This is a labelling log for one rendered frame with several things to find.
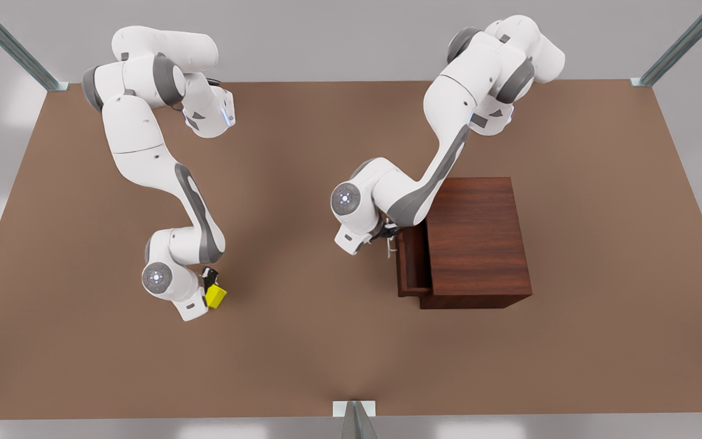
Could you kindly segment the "dark wooden drawer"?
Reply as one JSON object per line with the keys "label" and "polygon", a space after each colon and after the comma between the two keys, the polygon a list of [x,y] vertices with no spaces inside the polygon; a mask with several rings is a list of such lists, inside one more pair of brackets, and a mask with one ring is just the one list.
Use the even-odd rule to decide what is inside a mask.
{"label": "dark wooden drawer", "polygon": [[415,227],[402,228],[395,243],[398,297],[431,295],[431,258],[426,220]]}

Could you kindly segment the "dark wooden cabinet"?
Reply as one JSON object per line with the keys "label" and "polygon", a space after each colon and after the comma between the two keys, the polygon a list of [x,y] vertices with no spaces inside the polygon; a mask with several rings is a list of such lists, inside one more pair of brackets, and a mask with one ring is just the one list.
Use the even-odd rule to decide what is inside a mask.
{"label": "dark wooden cabinet", "polygon": [[449,177],[425,222],[431,294],[422,309],[503,309],[532,295],[510,178]]}

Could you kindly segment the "silver frame post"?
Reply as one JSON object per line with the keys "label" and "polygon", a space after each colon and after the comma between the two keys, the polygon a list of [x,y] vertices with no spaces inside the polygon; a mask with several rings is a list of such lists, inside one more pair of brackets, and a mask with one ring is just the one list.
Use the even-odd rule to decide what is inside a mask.
{"label": "silver frame post", "polygon": [[341,439],[378,439],[371,417],[376,416],[375,401],[334,401],[333,417],[342,417]]}
{"label": "silver frame post", "polygon": [[641,77],[629,79],[632,87],[652,87],[671,67],[682,58],[688,50],[691,50],[699,39],[702,39],[702,14],[691,23],[680,37],[678,37],[671,47],[666,50],[661,57],[652,64],[651,67]]}
{"label": "silver frame post", "polygon": [[0,23],[0,47],[48,92],[67,91],[69,83],[59,82]]}

